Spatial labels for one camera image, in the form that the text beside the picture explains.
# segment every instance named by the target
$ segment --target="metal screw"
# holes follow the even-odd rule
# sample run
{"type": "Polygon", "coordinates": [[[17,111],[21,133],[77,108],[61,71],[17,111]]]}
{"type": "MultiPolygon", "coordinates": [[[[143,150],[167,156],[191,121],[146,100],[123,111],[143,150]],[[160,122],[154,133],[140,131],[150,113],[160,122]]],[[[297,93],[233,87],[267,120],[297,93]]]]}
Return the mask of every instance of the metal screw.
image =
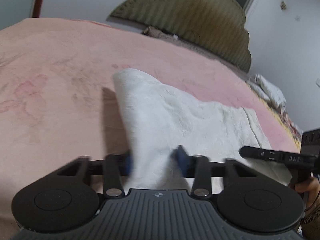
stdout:
{"type": "Polygon", "coordinates": [[[204,188],[197,188],[193,193],[199,197],[206,197],[209,195],[209,191],[204,188]]]}
{"type": "Polygon", "coordinates": [[[122,191],[118,188],[110,188],[106,191],[106,194],[110,197],[118,197],[122,194],[122,191]]]}

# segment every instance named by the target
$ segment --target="crumpled bedding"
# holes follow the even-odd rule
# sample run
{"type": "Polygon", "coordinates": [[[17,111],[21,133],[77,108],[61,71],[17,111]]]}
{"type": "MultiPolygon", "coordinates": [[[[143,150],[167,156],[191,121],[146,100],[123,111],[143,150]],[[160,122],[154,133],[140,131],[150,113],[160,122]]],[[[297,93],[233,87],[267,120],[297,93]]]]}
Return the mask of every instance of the crumpled bedding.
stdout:
{"type": "Polygon", "coordinates": [[[127,149],[112,75],[142,70],[200,101],[255,110],[274,149],[298,149],[231,70],[185,48],[104,24],[32,18],[0,31],[0,239],[13,196],[79,155],[127,149]]]}
{"type": "Polygon", "coordinates": [[[274,109],[282,108],[285,110],[287,101],[276,85],[272,84],[261,74],[254,74],[249,77],[247,84],[274,109]]]}
{"type": "Polygon", "coordinates": [[[296,144],[299,145],[302,140],[303,130],[290,119],[285,108],[286,99],[280,88],[272,84],[261,74],[251,75],[246,83],[271,107],[270,110],[279,116],[283,125],[289,129],[296,144]]]}
{"type": "MultiPolygon", "coordinates": [[[[126,192],[130,188],[190,190],[192,180],[187,184],[170,158],[178,145],[190,155],[204,155],[214,162],[237,159],[280,183],[289,183],[291,175],[285,166],[239,155],[244,145],[270,148],[254,110],[201,102],[132,68],[116,73],[113,80],[133,156],[126,192]]],[[[212,178],[212,189],[214,194],[223,190],[221,178],[212,178]]]]}

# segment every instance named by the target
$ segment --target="green upholstered headboard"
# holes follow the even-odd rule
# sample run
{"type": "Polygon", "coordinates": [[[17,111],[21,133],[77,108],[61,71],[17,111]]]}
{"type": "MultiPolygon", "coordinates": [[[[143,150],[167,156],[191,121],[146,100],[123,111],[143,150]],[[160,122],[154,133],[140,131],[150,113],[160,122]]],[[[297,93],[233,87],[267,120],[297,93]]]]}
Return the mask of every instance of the green upholstered headboard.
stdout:
{"type": "Polygon", "coordinates": [[[245,14],[236,0],[127,0],[111,16],[166,30],[250,69],[245,14]]]}

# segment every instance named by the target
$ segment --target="circular pad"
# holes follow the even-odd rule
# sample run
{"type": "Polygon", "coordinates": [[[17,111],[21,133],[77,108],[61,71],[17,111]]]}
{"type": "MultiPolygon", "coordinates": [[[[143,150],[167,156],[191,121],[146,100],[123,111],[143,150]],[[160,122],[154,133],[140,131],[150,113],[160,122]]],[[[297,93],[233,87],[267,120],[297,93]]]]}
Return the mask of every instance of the circular pad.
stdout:
{"type": "Polygon", "coordinates": [[[217,206],[232,224],[260,233],[292,228],[304,213],[296,192],[269,179],[246,178],[230,185],[219,194],[217,206]]]}
{"type": "Polygon", "coordinates": [[[76,228],[94,217],[97,193],[72,176],[40,179],[20,190],[12,200],[12,213],[23,227],[52,233],[76,228]]]}
{"type": "Polygon", "coordinates": [[[281,205],[281,198],[267,190],[252,190],[244,195],[244,202],[256,210],[269,211],[281,205]]]}
{"type": "Polygon", "coordinates": [[[38,208],[46,211],[54,211],[65,208],[71,203],[72,196],[61,189],[51,189],[39,193],[35,198],[38,208]]]}

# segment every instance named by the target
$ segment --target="bedspread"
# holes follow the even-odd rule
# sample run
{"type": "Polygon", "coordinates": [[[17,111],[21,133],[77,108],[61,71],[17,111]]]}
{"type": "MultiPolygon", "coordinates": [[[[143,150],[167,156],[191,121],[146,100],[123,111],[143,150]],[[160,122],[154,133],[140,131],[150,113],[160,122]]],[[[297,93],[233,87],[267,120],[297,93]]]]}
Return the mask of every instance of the bedspread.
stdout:
{"type": "Polygon", "coordinates": [[[252,108],[272,148],[298,151],[245,82],[216,60],[99,23],[26,19],[0,31],[0,217],[12,219],[17,191],[66,162],[103,158],[110,138],[126,147],[111,77],[128,67],[201,101],[252,108]]]}

